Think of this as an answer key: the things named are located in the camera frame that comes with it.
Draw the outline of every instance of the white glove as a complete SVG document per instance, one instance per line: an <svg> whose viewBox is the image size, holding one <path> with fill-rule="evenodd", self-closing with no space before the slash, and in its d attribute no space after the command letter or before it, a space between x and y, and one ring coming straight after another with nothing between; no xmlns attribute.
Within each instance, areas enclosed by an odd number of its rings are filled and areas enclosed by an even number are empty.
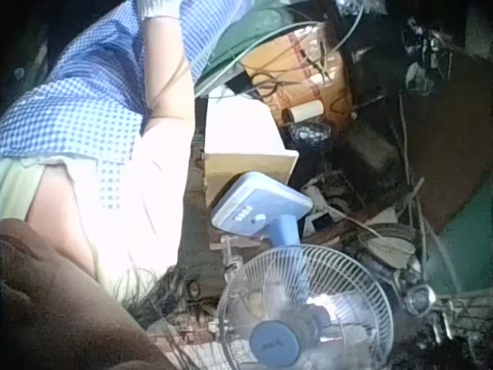
<svg viewBox="0 0 493 370"><path fill-rule="evenodd" d="M179 18L179 6L183 0L137 0L139 18L143 21L153 17Z"/></svg>

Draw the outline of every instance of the electric fan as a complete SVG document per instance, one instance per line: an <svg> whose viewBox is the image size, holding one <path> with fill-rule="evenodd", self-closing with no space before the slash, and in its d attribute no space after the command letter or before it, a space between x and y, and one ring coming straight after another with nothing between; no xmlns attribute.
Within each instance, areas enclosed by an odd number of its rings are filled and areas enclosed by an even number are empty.
<svg viewBox="0 0 493 370"><path fill-rule="evenodd" d="M388 300L370 273L328 247L300 245L297 220L310 198L247 173L213 210L231 234L268 237L272 249L234 275L218 307L232 369L380 368L393 341Z"/></svg>

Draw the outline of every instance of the fan grille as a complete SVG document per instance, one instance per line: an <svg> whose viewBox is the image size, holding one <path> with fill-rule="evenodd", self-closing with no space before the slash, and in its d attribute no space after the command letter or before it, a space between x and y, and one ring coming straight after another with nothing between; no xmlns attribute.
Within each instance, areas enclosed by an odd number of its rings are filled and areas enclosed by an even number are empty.
<svg viewBox="0 0 493 370"><path fill-rule="evenodd" d="M381 286L363 266L339 251L296 246L256 256L224 291L219 306L220 336L232 368L256 364L248 344L254 323L278 320L286 310L306 312L314 304L330 315L329 333L321 337L329 337L326 341L339 337L344 368L364 368L357 363L362 348L372 368L384 364L392 346L393 322ZM355 337L356 332L366 333L363 341L361 334ZM315 363L310 356L302 356L293 368L320 368Z"/></svg>

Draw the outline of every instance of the roll of tape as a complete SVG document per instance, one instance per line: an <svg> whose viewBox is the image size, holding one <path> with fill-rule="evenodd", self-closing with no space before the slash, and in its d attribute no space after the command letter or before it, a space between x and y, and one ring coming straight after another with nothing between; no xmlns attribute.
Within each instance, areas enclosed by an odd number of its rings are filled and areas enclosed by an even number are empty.
<svg viewBox="0 0 493 370"><path fill-rule="evenodd" d="M294 106L288 110L293 123L298 123L324 114L324 105L320 100L314 100L299 106Z"/></svg>

